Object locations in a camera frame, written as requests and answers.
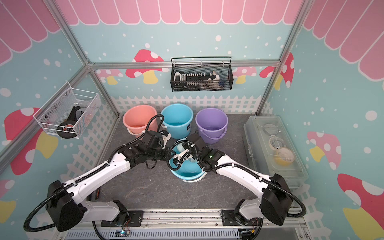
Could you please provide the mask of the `light green cloth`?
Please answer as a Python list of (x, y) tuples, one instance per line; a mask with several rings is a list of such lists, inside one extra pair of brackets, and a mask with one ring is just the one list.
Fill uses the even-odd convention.
[(176, 146), (176, 149), (177, 149), (177, 153), (180, 154), (180, 155), (183, 155), (183, 154), (189, 152), (188, 148), (185, 148), (185, 147), (183, 146), (183, 144), (178, 144), (178, 145)]

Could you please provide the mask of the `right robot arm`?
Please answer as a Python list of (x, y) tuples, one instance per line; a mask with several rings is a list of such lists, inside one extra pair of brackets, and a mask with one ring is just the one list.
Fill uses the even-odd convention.
[(302, 218), (307, 213), (305, 204), (290, 191), (281, 175), (269, 176), (241, 165), (224, 152), (211, 149), (198, 134), (175, 142), (165, 156), (172, 171), (180, 169), (188, 159), (196, 160), (203, 172), (225, 176), (256, 195), (256, 199), (240, 201), (237, 206), (243, 219), (266, 218), (281, 226), (286, 218)]

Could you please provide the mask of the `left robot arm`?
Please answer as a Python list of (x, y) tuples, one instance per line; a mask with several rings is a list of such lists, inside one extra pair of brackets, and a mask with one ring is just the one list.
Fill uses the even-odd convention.
[[(133, 141), (116, 148), (108, 160), (85, 174), (61, 183), (50, 184), (47, 198), (36, 206), (24, 222), (29, 233), (56, 228), (67, 231), (79, 223), (106, 221), (123, 227), (132, 218), (127, 208), (117, 200), (107, 203), (91, 203), (87, 197), (114, 177), (125, 173), (146, 161), (160, 161), (166, 158), (167, 142), (171, 134), (157, 127), (144, 132)], [(33, 217), (46, 208), (53, 223), (42, 227), (31, 227)]]

